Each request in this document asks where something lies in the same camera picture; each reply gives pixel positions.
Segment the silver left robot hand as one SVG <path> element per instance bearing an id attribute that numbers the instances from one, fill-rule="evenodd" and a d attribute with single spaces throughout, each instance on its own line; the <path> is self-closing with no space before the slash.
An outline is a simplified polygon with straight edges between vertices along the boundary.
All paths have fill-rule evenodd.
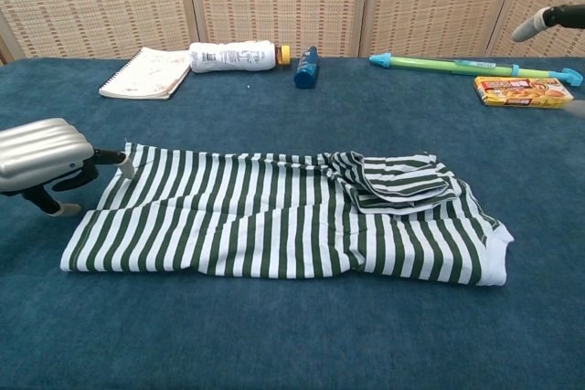
<path id="1" fill-rule="evenodd" d="M 97 178 L 99 164 L 117 166 L 125 179 L 135 176 L 127 153 L 93 147 L 62 118 L 1 131 L 1 194 L 22 195 L 49 216 L 75 216 L 81 206 L 60 203 L 45 185 L 57 192 L 81 187 Z"/>

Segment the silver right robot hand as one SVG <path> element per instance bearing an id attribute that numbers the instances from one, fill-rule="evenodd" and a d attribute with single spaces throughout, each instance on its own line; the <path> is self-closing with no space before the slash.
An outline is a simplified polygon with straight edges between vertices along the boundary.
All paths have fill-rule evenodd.
<path id="1" fill-rule="evenodd" d="M 547 6 L 536 11 L 512 33 L 511 38 L 514 42 L 524 42 L 534 37 L 536 34 L 554 26 L 562 26 L 571 29 L 584 29 L 584 5 L 558 5 Z M 575 73 L 569 70 L 565 76 Z M 559 80 L 560 72 L 555 73 Z M 564 111 L 584 120 L 584 100 L 572 100 L 561 107 Z"/>

